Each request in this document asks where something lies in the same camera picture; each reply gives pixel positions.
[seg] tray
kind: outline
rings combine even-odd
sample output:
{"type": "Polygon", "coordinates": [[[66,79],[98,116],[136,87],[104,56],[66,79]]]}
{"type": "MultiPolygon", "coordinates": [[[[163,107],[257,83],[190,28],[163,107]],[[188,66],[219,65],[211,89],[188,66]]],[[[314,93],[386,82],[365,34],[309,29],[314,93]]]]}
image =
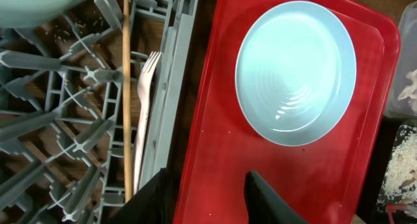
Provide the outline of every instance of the tray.
{"type": "Polygon", "coordinates": [[[218,0],[174,223],[247,223],[245,174],[256,170],[309,223],[350,223],[399,55],[388,17],[350,0],[308,0],[345,24],[355,47],[353,98],[338,125],[303,147],[274,145],[246,122],[235,93],[245,34],[268,9],[294,0],[218,0]]]}

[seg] plate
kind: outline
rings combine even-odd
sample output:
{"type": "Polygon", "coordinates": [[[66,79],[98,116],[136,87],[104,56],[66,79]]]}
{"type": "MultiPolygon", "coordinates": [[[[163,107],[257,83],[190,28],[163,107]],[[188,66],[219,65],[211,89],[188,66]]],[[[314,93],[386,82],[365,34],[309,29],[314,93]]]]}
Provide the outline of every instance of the plate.
{"type": "Polygon", "coordinates": [[[342,118],[356,81],[345,26],[327,8],[291,1],[265,12],[245,36],[235,85],[240,108],[265,139],[314,142],[342,118]]]}

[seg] fork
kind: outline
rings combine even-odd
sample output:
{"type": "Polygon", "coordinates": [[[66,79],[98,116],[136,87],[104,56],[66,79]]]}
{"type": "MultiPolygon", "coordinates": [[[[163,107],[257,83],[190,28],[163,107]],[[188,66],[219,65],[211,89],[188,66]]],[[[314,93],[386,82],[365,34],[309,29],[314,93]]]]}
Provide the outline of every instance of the fork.
{"type": "Polygon", "coordinates": [[[141,176],[143,146],[145,143],[146,127],[149,116],[151,81],[161,55],[161,52],[151,52],[148,60],[142,68],[142,71],[139,75],[139,81],[137,83],[137,95],[139,96],[139,100],[141,102],[141,111],[139,115],[139,124],[137,126],[136,146],[134,154],[134,194],[136,194],[137,190],[139,189],[139,179],[141,176]]]}

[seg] fork handle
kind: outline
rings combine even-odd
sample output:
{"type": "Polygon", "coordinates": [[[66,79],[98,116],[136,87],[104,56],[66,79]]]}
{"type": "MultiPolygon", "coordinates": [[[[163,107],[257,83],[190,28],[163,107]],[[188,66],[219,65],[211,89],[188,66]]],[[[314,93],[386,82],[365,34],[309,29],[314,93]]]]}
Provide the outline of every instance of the fork handle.
{"type": "Polygon", "coordinates": [[[139,189],[139,179],[141,176],[141,166],[143,149],[145,146],[146,127],[149,116],[149,101],[141,103],[141,111],[139,116],[139,124],[137,126],[135,158],[134,158],[134,194],[139,189]]]}

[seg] chopstick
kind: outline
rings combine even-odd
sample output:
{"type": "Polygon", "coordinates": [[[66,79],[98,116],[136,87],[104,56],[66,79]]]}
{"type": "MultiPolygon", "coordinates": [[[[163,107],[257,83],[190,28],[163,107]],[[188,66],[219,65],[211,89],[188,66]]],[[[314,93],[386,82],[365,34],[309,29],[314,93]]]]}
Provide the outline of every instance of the chopstick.
{"type": "Polygon", "coordinates": [[[123,141],[124,141],[124,200],[132,198],[132,126],[130,123],[130,18],[129,0],[123,5],[123,141]]]}

